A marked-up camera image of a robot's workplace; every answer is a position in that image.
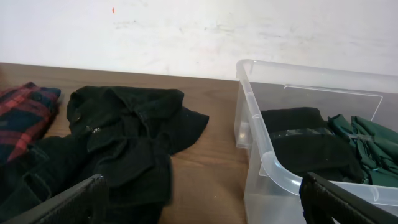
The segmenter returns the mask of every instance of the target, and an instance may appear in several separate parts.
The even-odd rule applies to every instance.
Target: black clothing
[[[99,173],[110,187],[106,223],[156,223],[171,198],[170,155],[194,144],[208,122],[182,100],[179,90],[120,86],[72,93],[71,135],[38,141],[0,167],[0,221]]]
[[[278,161],[290,172],[303,176],[311,171],[334,181],[362,182],[364,179],[353,150],[333,135],[318,109],[268,110],[261,111],[261,115],[268,133],[273,136],[271,141]]]

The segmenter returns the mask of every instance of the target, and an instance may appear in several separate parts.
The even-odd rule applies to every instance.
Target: folded clothes
[[[332,133],[318,109],[268,110],[261,114],[276,157],[290,172],[299,176],[314,172],[334,181],[363,181],[352,148]]]
[[[328,122],[356,150],[369,184],[398,187],[398,133],[359,116],[351,124],[341,114]]]
[[[58,112],[61,90],[29,82],[0,92],[0,164],[27,151]]]

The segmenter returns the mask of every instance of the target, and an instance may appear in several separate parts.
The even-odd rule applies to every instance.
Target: black folded clothing
[[[333,181],[362,182],[359,162],[351,146],[333,135],[316,108],[261,111],[278,161],[303,176],[314,172]]]

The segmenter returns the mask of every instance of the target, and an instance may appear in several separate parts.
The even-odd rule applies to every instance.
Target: clothing
[[[71,135],[38,141],[27,156],[44,154],[46,159],[30,162],[19,176],[9,173],[8,164],[0,167],[5,173],[0,180],[6,175],[17,180],[5,180],[0,194],[8,186],[31,190],[20,176],[33,172],[41,182],[35,186],[39,190],[29,192],[31,198],[49,193],[34,203],[28,200],[12,215],[99,173],[110,187],[106,223],[156,223],[171,198],[170,155],[194,144],[208,122],[208,116],[184,108],[182,101],[179,90],[86,86],[72,93],[67,107]],[[53,177],[57,172],[47,167],[63,175]],[[22,200],[16,194],[12,199]],[[0,221],[11,218],[1,216],[2,208]]]
[[[398,187],[398,133],[359,116],[351,124],[341,114],[328,122],[356,151],[370,184]]]
[[[61,91],[29,82],[0,92],[0,164],[26,152],[57,114]]]
[[[268,110],[261,111],[261,115],[269,135],[273,136],[271,141],[278,161],[290,172],[299,176],[314,172],[334,181],[363,181],[352,149],[332,134],[318,109]]]

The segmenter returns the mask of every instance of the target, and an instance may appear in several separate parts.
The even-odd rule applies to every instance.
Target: white wall
[[[397,11],[396,0],[2,0],[0,62],[233,79],[250,58],[397,75]]]

